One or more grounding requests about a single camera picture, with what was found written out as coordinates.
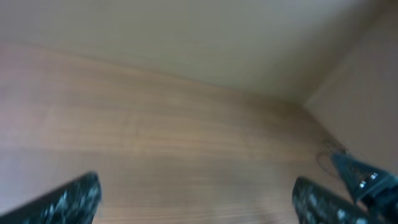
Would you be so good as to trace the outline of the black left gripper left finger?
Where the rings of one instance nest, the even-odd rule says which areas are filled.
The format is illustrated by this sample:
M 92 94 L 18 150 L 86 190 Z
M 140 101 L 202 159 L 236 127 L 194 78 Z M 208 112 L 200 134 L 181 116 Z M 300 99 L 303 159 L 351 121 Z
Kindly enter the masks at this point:
M 91 224 L 102 199 L 97 172 L 87 172 L 1 215 L 1 224 Z

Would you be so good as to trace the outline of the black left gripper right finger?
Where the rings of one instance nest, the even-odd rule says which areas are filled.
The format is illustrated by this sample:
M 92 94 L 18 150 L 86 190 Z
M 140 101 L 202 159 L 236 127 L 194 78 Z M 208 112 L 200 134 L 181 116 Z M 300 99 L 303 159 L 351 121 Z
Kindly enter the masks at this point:
M 300 224 L 384 223 L 305 177 L 298 177 L 295 181 L 292 204 Z

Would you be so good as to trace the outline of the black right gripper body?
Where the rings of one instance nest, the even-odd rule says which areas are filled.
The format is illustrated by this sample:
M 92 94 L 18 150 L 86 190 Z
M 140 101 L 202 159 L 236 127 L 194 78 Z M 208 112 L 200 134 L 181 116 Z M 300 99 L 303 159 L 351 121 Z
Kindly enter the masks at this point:
M 397 223 L 397 185 L 371 187 L 361 201 L 371 215 Z

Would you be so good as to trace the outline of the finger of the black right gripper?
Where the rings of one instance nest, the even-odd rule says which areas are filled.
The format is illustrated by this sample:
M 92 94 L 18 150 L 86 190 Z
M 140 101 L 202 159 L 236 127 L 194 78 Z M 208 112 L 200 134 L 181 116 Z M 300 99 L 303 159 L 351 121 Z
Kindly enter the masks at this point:
M 343 154 L 333 154 L 331 161 L 354 202 L 397 198 L 397 177 L 390 172 Z

